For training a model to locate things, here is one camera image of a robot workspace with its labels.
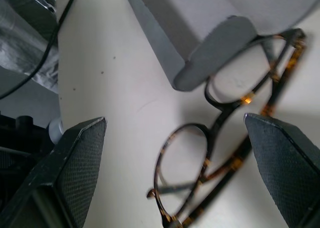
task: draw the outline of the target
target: gray plastic edge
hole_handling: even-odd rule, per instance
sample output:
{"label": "gray plastic edge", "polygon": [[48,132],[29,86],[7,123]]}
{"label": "gray plastic edge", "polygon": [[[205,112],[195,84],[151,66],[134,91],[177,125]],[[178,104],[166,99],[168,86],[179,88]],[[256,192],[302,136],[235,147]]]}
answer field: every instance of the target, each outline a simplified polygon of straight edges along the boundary
{"label": "gray plastic edge", "polygon": [[178,90],[191,91],[217,73],[257,36],[246,17],[232,16],[220,23],[190,55],[174,79]]}
{"label": "gray plastic edge", "polygon": [[128,1],[165,72],[166,77],[173,86],[175,77],[185,66],[184,59],[177,52],[176,48],[144,2],[142,0]]}

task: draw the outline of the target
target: gray object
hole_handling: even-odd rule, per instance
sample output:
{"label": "gray object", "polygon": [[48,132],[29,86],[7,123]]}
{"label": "gray object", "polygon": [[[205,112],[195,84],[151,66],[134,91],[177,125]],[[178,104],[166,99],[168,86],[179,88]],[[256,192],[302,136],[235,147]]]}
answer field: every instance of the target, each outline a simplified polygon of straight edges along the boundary
{"label": "gray object", "polygon": [[172,87],[191,91],[258,34],[289,28],[318,0],[128,1]]}
{"label": "gray object", "polygon": [[49,136],[53,144],[58,144],[64,132],[61,117],[55,118],[49,123]]}

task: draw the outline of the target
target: dark gray mesh panel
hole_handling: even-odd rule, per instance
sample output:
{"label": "dark gray mesh panel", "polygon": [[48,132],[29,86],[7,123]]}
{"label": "dark gray mesh panel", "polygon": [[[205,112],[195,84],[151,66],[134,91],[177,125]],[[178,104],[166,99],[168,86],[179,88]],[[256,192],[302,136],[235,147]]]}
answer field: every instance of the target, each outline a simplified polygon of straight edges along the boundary
{"label": "dark gray mesh panel", "polygon": [[101,121],[82,133],[58,178],[58,190],[78,228],[85,223],[96,188],[105,129]]}
{"label": "dark gray mesh panel", "polygon": [[295,228],[319,197],[320,176],[279,128],[253,117],[245,124],[261,177],[284,220]]}

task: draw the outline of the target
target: black cable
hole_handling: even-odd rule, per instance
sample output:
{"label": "black cable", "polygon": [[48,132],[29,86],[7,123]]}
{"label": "black cable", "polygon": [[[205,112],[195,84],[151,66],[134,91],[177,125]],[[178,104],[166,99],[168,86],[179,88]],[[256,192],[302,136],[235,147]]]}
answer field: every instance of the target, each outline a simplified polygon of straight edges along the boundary
{"label": "black cable", "polygon": [[56,25],[55,29],[53,30],[51,36],[50,36],[50,39],[49,39],[49,42],[48,42],[48,45],[46,46],[46,49],[43,53],[43,56],[38,64],[38,66],[35,68],[35,70],[27,77],[25,78],[23,81],[21,81],[20,83],[18,83],[16,86],[14,86],[13,88],[9,89],[7,92],[3,93],[0,95],[0,100],[4,99],[5,97],[8,97],[9,95],[11,95],[12,93],[14,93],[15,91],[17,91],[19,88],[21,88],[23,85],[25,85],[27,82],[29,82],[35,75],[37,72],[39,72],[39,70],[42,68],[43,64],[45,63],[47,57],[48,57],[48,54],[50,52],[50,49],[52,47],[52,45],[55,43],[55,40],[57,39],[58,37],[58,33],[60,31],[60,28],[62,26],[62,24],[64,23],[65,19],[66,19],[66,16],[73,4],[73,1],[74,0],[69,0],[68,4],[66,5],[60,19],[59,19],[59,22],[58,24]]}

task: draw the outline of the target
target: white table surface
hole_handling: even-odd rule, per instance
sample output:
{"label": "white table surface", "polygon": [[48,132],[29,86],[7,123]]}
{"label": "white table surface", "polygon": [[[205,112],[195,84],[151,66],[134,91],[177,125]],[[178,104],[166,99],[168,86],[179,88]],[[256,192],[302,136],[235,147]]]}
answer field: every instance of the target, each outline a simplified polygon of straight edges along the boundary
{"label": "white table surface", "polygon": [[[62,12],[68,0],[57,0]],[[320,10],[299,25],[308,50],[275,116],[299,126],[319,147]],[[98,116],[108,120],[99,179],[84,227],[161,228],[155,201],[146,199],[167,135],[185,122],[210,125],[219,113],[203,86],[174,91],[127,0],[76,0],[59,35],[59,94],[65,128]],[[233,116],[217,143],[233,149],[246,132]],[[285,228],[253,155],[193,226]]]}

